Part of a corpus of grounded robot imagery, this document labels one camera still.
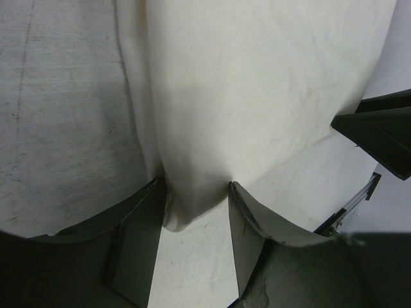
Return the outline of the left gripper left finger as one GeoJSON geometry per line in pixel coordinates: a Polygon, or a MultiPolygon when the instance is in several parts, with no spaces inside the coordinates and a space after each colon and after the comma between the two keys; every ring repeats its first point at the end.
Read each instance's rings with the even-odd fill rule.
{"type": "Polygon", "coordinates": [[[1,232],[1,306],[146,307],[166,195],[156,178],[55,235],[1,232]]]}

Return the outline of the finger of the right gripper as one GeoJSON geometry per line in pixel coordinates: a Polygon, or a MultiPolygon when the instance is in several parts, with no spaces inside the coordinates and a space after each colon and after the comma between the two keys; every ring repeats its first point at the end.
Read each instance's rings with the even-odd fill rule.
{"type": "Polygon", "coordinates": [[[356,113],[406,108],[411,105],[411,90],[361,100],[356,113]]]}
{"type": "Polygon", "coordinates": [[[331,127],[401,180],[410,178],[410,108],[339,115],[331,127]]]}

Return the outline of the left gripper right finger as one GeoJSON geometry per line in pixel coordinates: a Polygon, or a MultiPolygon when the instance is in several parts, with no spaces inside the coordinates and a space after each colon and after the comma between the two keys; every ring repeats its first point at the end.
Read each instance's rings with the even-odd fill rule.
{"type": "Polygon", "coordinates": [[[324,237],[228,186],[234,307],[409,307],[410,234],[324,237]]]}

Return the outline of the cream white t shirt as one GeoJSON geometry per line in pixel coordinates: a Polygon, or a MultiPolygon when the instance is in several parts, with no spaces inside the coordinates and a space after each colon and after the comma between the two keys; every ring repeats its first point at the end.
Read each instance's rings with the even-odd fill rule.
{"type": "Polygon", "coordinates": [[[118,35],[164,226],[327,137],[380,58],[394,1],[118,1],[118,35]]]}

